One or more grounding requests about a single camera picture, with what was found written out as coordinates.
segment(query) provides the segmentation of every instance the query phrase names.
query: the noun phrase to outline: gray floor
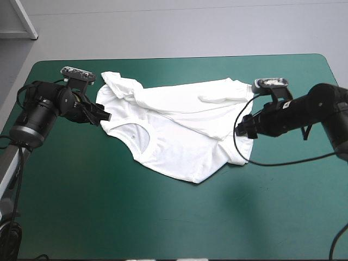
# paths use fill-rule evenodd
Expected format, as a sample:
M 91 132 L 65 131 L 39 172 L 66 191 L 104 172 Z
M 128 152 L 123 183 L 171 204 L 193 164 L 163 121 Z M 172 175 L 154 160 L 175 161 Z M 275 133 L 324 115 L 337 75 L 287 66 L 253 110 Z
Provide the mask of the gray floor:
M 22 0 L 22 4 L 39 39 L 0 41 L 0 130 L 17 89 L 40 60 L 321 53 L 338 83 L 348 86 L 348 1 Z

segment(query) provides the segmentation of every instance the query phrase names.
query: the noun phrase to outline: cloth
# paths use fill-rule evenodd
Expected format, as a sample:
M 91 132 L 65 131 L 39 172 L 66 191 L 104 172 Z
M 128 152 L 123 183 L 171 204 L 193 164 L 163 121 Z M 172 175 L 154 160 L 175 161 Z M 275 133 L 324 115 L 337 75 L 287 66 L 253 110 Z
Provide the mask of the cloth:
M 234 148 L 235 118 L 253 97 L 251 86 L 230 78 L 144 89 L 135 79 L 103 72 L 96 102 L 112 114 L 105 132 L 122 140 L 142 165 L 200 183 L 226 162 L 246 163 Z M 252 103 L 242 117 L 251 111 Z M 253 140 L 236 137 L 248 158 Z

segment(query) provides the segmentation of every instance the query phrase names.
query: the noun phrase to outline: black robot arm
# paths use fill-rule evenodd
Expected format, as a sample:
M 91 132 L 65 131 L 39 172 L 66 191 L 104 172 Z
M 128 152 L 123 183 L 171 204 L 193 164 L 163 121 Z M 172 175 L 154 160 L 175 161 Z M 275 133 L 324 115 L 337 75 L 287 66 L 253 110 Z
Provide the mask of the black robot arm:
M 104 106 L 94 104 L 86 96 L 86 88 L 96 76 L 88 71 L 64 67 L 60 71 L 66 85 L 35 81 L 18 91 L 17 103 L 23 108 L 10 136 L 29 148 L 40 147 L 52 129 L 58 116 L 72 122 L 98 126 L 101 120 L 110 120 Z M 23 105 L 19 94 L 25 91 Z
M 301 128 L 303 138 L 307 139 L 311 126 L 321 122 L 337 156 L 348 161 L 348 91 L 320 83 L 307 95 L 293 100 L 287 87 L 283 78 L 256 79 L 253 92 L 271 95 L 272 102 L 265 104 L 259 113 L 244 116 L 235 129 L 236 135 L 251 139 L 256 139 L 257 134 L 277 137 Z

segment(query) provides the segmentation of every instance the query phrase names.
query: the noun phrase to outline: green table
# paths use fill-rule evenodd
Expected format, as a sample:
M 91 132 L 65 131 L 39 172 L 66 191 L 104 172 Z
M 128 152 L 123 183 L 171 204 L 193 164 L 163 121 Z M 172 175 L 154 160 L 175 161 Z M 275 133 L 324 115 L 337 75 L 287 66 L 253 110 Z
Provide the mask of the green table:
M 60 79 L 63 66 L 98 75 L 87 91 L 91 100 L 103 84 L 103 71 L 120 72 L 146 88 L 284 77 L 294 97 L 316 83 L 336 84 L 318 54 L 41 61 L 27 83 Z M 253 111 L 269 100 L 256 100 Z M 19 112 L 15 106 L 3 133 Z M 252 158 L 274 163 L 331 151 L 322 126 L 315 125 L 308 141 L 300 130 L 260 136 Z M 347 170 L 337 157 L 272 168 L 226 164 L 194 185 L 135 162 L 128 148 L 100 127 L 62 118 L 24 169 L 20 258 L 46 253 L 54 259 L 324 259 L 348 220 Z M 347 258 L 347 249 L 345 234 L 334 257 Z

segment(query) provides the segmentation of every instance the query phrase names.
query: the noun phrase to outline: gray wall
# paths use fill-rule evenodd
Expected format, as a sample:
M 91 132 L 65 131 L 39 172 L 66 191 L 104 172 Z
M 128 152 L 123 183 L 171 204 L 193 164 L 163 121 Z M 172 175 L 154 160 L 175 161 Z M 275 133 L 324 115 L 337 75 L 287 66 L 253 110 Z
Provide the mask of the gray wall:
M 24 30 L 21 20 L 13 9 L 10 0 L 0 1 L 0 31 L 1 30 Z
M 19 89 L 19 86 L 14 85 L 14 82 L 33 42 L 30 39 L 0 39 L 0 108 L 4 104 L 11 88 Z

